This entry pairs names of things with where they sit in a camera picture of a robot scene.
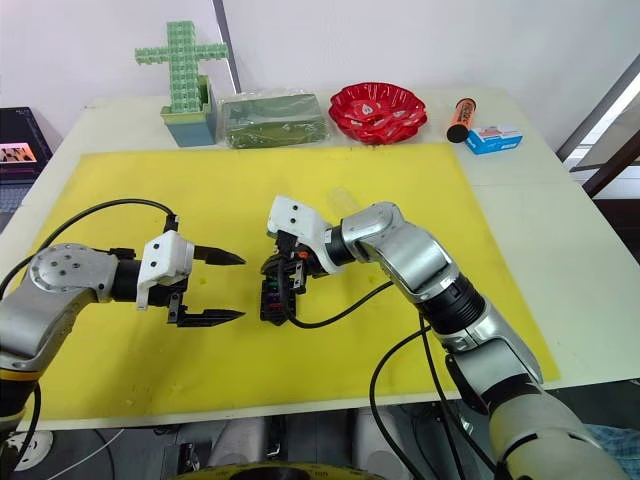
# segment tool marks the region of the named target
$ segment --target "black cable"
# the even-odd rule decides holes
[[[15,277],[20,270],[22,270],[24,267],[29,265],[29,262],[31,261],[32,258],[33,258],[33,255],[29,255],[27,258],[22,260],[18,265],[13,267],[9,271],[9,273],[7,273],[7,276],[4,277],[4,279],[2,280],[2,283],[0,283],[0,300],[2,300],[2,298],[4,297],[4,292],[9,286],[9,283],[11,283],[11,279]]]
[[[422,315],[420,317],[420,326],[425,325],[424,318]],[[422,343],[424,344],[424,351],[427,354],[427,361],[429,362],[429,370],[431,371],[431,376],[433,377],[433,383],[436,386],[436,391],[438,392],[438,397],[440,397],[440,403],[442,404],[442,408],[445,412],[445,415],[451,419],[453,425],[458,429],[462,438],[469,444],[469,446],[473,449],[473,451],[480,457],[480,460],[487,466],[492,473],[496,473],[496,466],[493,461],[489,458],[489,456],[480,448],[480,445],[476,443],[476,441],[467,433],[462,424],[460,423],[460,419],[453,413],[451,410],[451,406],[449,405],[449,401],[447,397],[444,396],[444,391],[442,390],[442,385],[440,385],[440,380],[438,379],[438,372],[436,372],[436,366],[433,362],[433,357],[431,356],[431,349],[429,348],[429,341],[427,340],[426,331],[424,335],[422,335]]]
[[[379,287],[374,288],[373,290],[371,290],[369,293],[367,293],[364,297],[362,297],[360,300],[358,300],[356,303],[351,305],[346,310],[343,310],[339,314],[334,315],[333,317],[328,318],[327,320],[323,320],[322,322],[315,322],[315,323],[304,323],[304,322],[301,322],[300,320],[298,320],[295,317],[295,315],[293,313],[291,313],[291,310],[289,310],[289,307],[287,306],[289,299],[287,298],[287,294],[286,294],[286,292],[284,290],[285,281],[287,281],[286,276],[284,274],[284,262],[285,262],[285,260],[282,259],[278,263],[278,294],[280,295],[280,303],[282,303],[282,311],[286,315],[287,319],[291,323],[293,323],[296,327],[299,327],[299,328],[307,328],[307,329],[309,329],[309,328],[320,328],[320,327],[325,327],[327,325],[330,325],[333,322],[337,322],[341,318],[346,317],[347,315],[349,315],[355,309],[357,309],[360,306],[362,306],[363,303],[367,302],[372,297],[376,296],[377,294],[379,294],[383,290],[385,290],[385,289],[389,288],[391,285],[393,285],[393,282],[383,283]]]
[[[36,388],[33,389],[33,414],[31,415],[31,422],[29,423],[29,429],[27,430],[27,434],[24,437],[24,442],[18,451],[18,457],[16,460],[16,466],[20,464],[22,457],[24,457],[27,448],[29,448],[29,444],[33,439],[33,435],[36,433],[36,425],[38,424],[38,419],[40,418],[40,407],[42,406],[42,393],[40,392],[40,384],[36,383]]]
[[[376,425],[378,425],[378,428],[380,429],[380,433],[382,433],[382,436],[387,441],[391,449],[395,452],[402,463],[404,463],[405,467],[407,467],[407,469],[411,472],[416,480],[426,479],[424,475],[420,473],[420,470],[418,470],[418,468],[413,464],[409,457],[407,457],[407,455],[402,451],[398,444],[393,440],[391,434],[384,426],[384,423],[382,423],[382,419],[380,418],[378,407],[376,405],[376,382],[378,381],[378,375],[380,375],[382,367],[384,367],[385,363],[387,363],[387,360],[389,360],[389,358],[391,358],[394,353],[404,347],[411,340],[418,338],[420,335],[428,332],[429,330],[431,330],[431,327],[425,327],[422,330],[412,333],[407,338],[391,347],[391,349],[384,354],[384,356],[376,366],[376,369],[373,371],[373,376],[371,377],[371,382],[369,383],[369,406],[371,407],[371,414],[373,415],[373,419],[375,420]]]
[[[56,228],[51,233],[51,235],[49,235],[45,239],[44,242],[42,242],[42,244],[38,248],[38,251],[47,248],[49,245],[51,245],[51,242],[53,242],[58,235],[60,235],[71,225],[76,223],[78,220],[83,219],[87,215],[91,215],[92,213],[97,212],[98,210],[103,210],[105,208],[113,207],[115,205],[127,205],[127,204],[149,205],[150,207],[159,208],[160,210],[165,212],[167,216],[175,217],[175,213],[173,213],[173,211],[169,207],[161,203],[154,202],[153,200],[146,200],[144,198],[119,198],[117,200],[109,200],[108,202],[99,203],[97,205],[94,205],[93,207],[89,207],[86,210],[83,210],[82,212],[78,213],[77,215],[74,215],[69,220],[64,222],[62,225]]]
[[[109,456],[109,465],[111,465],[111,480],[116,480],[116,463],[113,461],[113,452],[111,451],[111,447],[107,445],[107,439],[104,438],[104,435],[102,435],[102,432],[100,432],[100,430],[94,428],[93,431],[96,432],[96,435],[100,437],[103,445],[106,445],[105,450],[107,451],[107,455]]]
[[[451,427],[449,426],[449,417],[446,415],[442,416],[442,428],[444,429],[444,433],[447,437],[447,443],[449,444],[449,450],[451,450],[451,456],[453,457],[453,463],[456,465],[456,470],[458,472],[458,476],[460,480],[466,480],[467,476],[464,474],[464,468],[462,467],[462,461],[460,460],[460,454],[458,453],[458,449],[456,448],[456,442],[453,440],[453,435],[451,434]]]
[[[413,432],[413,439],[416,441],[416,445],[418,446],[418,450],[420,451],[420,455],[422,456],[422,459],[424,460],[424,462],[431,469],[431,472],[433,473],[433,476],[435,477],[436,480],[440,480],[440,475],[438,475],[438,472],[436,471],[435,467],[433,466],[433,464],[429,460],[429,457],[427,457],[426,452],[422,448],[422,443],[420,443],[420,438],[418,437],[418,420],[419,420],[419,417],[411,419],[411,431]]]

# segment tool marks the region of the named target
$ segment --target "red plastic bowl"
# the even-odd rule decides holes
[[[347,136],[368,145],[399,142],[426,123],[425,105],[390,83],[358,83],[331,97],[329,116]]]

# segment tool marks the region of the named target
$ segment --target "green building block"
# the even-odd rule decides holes
[[[200,120],[209,124],[211,116],[215,119],[215,102],[208,86],[206,76],[198,75],[198,61],[226,58],[227,46],[224,43],[212,45],[196,45],[196,31],[193,22],[167,23],[168,47],[137,48],[135,59],[138,64],[169,63],[169,82],[171,88],[171,105],[163,107],[162,118],[165,124],[182,124],[185,114],[200,114]],[[212,140],[215,143],[215,123]]]

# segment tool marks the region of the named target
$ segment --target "plastic packaging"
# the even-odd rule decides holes
[[[242,94],[221,102],[231,148],[270,148],[326,140],[327,123],[311,93]]]

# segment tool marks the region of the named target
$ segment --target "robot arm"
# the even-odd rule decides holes
[[[373,204],[332,227],[313,209],[278,196],[268,234],[280,261],[295,265],[288,271],[302,288],[294,293],[304,292],[306,270],[321,276],[354,261],[380,264],[447,351],[463,400],[490,415],[492,449],[506,478],[627,478],[573,412],[544,392],[538,362],[500,312],[396,205]],[[273,265],[263,268],[268,277]]]
[[[194,245],[174,230],[148,242],[142,260],[129,249],[105,252],[72,243],[38,252],[22,283],[0,302],[0,434],[18,425],[38,379],[89,303],[168,307],[168,323],[178,327],[219,325],[243,315],[234,310],[187,313],[182,298],[194,259],[244,263],[224,250]]]

